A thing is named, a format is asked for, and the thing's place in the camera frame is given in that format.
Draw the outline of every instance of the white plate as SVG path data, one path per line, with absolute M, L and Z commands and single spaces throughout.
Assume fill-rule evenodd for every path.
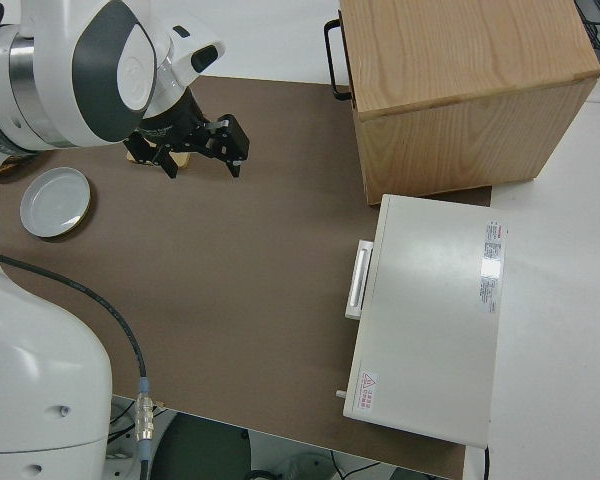
M 89 209 L 89 182 L 78 170 L 60 167 L 36 178 L 24 192 L 20 219 L 38 237 L 55 237 L 74 228 Z

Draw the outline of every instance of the wooden object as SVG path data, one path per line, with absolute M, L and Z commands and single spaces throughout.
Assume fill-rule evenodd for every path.
M 155 144 L 149 142 L 152 147 L 155 147 Z M 171 158 L 176 162 L 178 168 L 186 168 L 189 165 L 189 160 L 191 160 L 191 152 L 172 152 Z M 127 160 L 130 162 L 136 163 L 131 154 L 127 152 Z
M 599 65 L 571 0 L 341 0 L 367 200 L 531 179 Z

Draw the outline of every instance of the box handle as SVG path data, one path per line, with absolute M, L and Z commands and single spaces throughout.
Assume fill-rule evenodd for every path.
M 371 262 L 372 252 L 373 242 L 368 242 L 366 240 L 360 240 L 358 242 L 356 263 L 353 267 L 351 288 L 349 289 L 347 308 L 344 313 L 345 317 L 352 320 L 360 320 L 360 317 L 362 316 L 362 303 L 364 300 L 364 291 L 367 286 L 367 276 L 369 275 L 369 263 Z
M 339 18 L 330 20 L 324 25 L 324 44 L 327 48 L 327 62 L 329 63 L 329 76 L 331 77 L 331 91 L 336 100 L 351 100 L 351 92 L 341 92 L 336 86 L 336 75 L 333 70 L 333 57 L 331 56 L 331 43 L 329 42 L 329 32 L 334 28 L 341 28 L 342 22 Z

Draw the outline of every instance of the cable connector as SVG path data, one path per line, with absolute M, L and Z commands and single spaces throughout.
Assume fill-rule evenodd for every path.
M 151 440 L 153 438 L 153 400 L 149 396 L 148 380 L 141 379 L 140 393 L 136 400 L 136 440 Z

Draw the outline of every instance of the wooden crate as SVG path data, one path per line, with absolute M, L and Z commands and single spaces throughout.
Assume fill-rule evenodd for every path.
M 369 204 L 538 175 L 600 67 L 572 0 L 340 0 Z

